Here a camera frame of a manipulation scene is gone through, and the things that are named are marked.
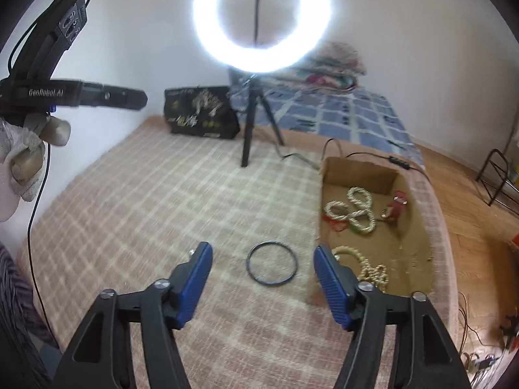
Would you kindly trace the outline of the white gloved left hand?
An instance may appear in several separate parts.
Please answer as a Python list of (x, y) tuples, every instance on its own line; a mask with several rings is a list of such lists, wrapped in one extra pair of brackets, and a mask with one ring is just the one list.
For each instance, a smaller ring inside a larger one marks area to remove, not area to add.
[(1, 221), (16, 213), (21, 201), (36, 198), (42, 184), (44, 163), (49, 160), (49, 145), (64, 147), (69, 142), (71, 125), (66, 120), (33, 113), (23, 125), (1, 119)]

